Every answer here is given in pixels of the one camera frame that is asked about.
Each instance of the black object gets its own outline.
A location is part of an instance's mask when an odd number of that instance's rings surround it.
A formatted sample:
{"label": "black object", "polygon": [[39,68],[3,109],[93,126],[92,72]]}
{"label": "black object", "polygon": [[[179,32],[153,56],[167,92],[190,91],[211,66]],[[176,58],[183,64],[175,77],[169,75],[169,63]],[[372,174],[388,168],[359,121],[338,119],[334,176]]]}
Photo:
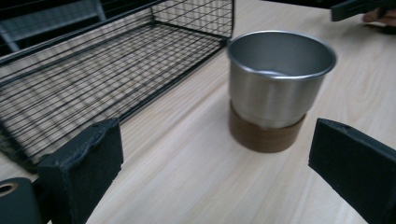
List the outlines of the black object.
{"label": "black object", "polygon": [[[349,0],[331,7],[332,21],[341,21],[376,8],[379,8],[378,18],[381,19],[389,10],[396,8],[396,0]],[[396,27],[387,25],[382,28],[382,33],[396,35]]]}
{"label": "black object", "polygon": [[29,172],[89,125],[139,112],[232,36],[233,0],[128,2],[106,1],[105,14],[120,14],[0,59],[0,151]]}
{"label": "black object", "polygon": [[318,119],[309,166],[368,223],[396,223],[394,149],[345,124]]}
{"label": "black object", "polygon": [[330,7],[342,3],[345,0],[264,0],[264,1],[292,4],[292,5],[304,6],[304,7],[320,7],[320,8],[329,9]]}
{"label": "black object", "polygon": [[0,182],[0,223],[85,223],[122,162],[119,120],[97,122],[40,162],[34,184]]}
{"label": "black object", "polygon": [[[342,21],[346,18],[366,13],[379,8],[378,18],[385,16],[388,10],[396,8],[396,0],[267,0],[269,2],[278,2],[293,4],[305,7],[320,7],[331,10],[332,21]],[[381,32],[387,35],[396,35],[396,27],[385,26]]]}

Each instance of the cup base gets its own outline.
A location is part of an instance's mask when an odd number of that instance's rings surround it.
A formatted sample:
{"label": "cup base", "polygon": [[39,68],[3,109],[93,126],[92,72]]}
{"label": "cup base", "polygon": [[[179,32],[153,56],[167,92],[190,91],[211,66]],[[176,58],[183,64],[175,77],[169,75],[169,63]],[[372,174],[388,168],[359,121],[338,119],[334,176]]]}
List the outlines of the cup base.
{"label": "cup base", "polygon": [[290,147],[297,138],[305,115],[295,124],[285,128],[267,129],[243,120],[230,104],[229,129],[233,138],[242,146],[266,153],[280,152]]}

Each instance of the black wire basket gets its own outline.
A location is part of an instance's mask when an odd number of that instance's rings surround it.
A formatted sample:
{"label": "black wire basket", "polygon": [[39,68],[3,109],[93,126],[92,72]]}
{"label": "black wire basket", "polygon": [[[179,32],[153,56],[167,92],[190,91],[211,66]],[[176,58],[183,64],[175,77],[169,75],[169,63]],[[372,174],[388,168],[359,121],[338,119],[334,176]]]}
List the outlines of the black wire basket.
{"label": "black wire basket", "polygon": [[0,59],[0,150],[31,173],[90,124],[137,113],[233,33],[233,1],[69,2],[0,9],[19,15],[0,21],[10,51]]}

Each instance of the cup rim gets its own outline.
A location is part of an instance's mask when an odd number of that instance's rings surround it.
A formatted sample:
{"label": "cup rim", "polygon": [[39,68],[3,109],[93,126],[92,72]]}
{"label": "cup rim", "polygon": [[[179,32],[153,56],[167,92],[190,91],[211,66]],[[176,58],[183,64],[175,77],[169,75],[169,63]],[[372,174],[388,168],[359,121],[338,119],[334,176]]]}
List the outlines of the cup rim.
{"label": "cup rim", "polygon": [[[269,75],[270,73],[268,71],[255,70],[255,69],[249,68],[249,67],[241,64],[231,54],[230,49],[232,48],[233,44],[236,41],[238,41],[239,39],[244,38],[244,37],[249,36],[249,35],[268,34],[268,33],[298,35],[298,36],[302,36],[302,37],[311,39],[313,41],[316,41],[319,44],[321,44],[327,51],[329,51],[329,53],[330,53],[330,55],[332,57],[332,62],[330,63],[330,65],[326,69],[324,69],[324,70],[322,70],[320,72],[314,73],[314,74],[307,74],[307,75],[302,75],[302,76],[287,76],[287,77],[284,77],[284,76],[270,76]],[[236,37],[235,39],[233,39],[229,43],[228,48],[227,48],[227,54],[228,54],[229,59],[233,63],[235,63],[238,67],[242,68],[246,72],[249,72],[251,74],[254,74],[254,75],[257,75],[257,76],[260,76],[260,77],[267,77],[267,78],[270,78],[270,79],[278,79],[278,80],[307,80],[307,79],[311,79],[311,78],[321,77],[321,76],[329,73],[330,71],[332,71],[332,69],[335,67],[335,64],[336,64],[336,61],[337,61],[337,56],[336,56],[334,50],[325,41],[323,41],[323,40],[321,40],[321,39],[319,39],[317,37],[314,37],[312,35],[306,35],[306,34],[302,34],[302,33],[298,33],[298,32],[291,32],[291,31],[281,31],[281,30],[256,31],[256,32],[251,32],[251,33],[247,33],[247,34],[244,34],[244,35],[240,35],[240,36]]]}

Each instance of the light wood surface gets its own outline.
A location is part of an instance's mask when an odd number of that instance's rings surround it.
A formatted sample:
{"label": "light wood surface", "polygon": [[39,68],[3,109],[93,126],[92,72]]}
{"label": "light wood surface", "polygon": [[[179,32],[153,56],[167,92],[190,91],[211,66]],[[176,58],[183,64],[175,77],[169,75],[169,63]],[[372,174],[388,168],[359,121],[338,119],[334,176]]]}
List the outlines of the light wood surface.
{"label": "light wood surface", "polygon": [[[234,37],[288,30],[323,39],[338,62],[296,142],[276,154],[231,137],[223,51],[121,126],[124,164],[88,223],[342,223],[365,221],[308,166],[317,118],[348,124],[396,148],[396,36],[361,17],[330,22],[324,9],[236,1]],[[28,176],[0,157],[0,179]]]}

